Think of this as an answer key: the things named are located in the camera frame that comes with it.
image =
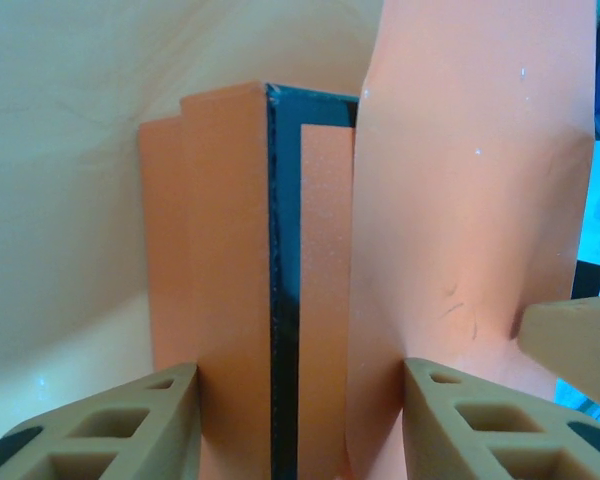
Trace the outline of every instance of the white wall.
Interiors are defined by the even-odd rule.
[[[380,6],[0,1],[0,435],[151,369],[139,122],[253,79],[357,94]]]

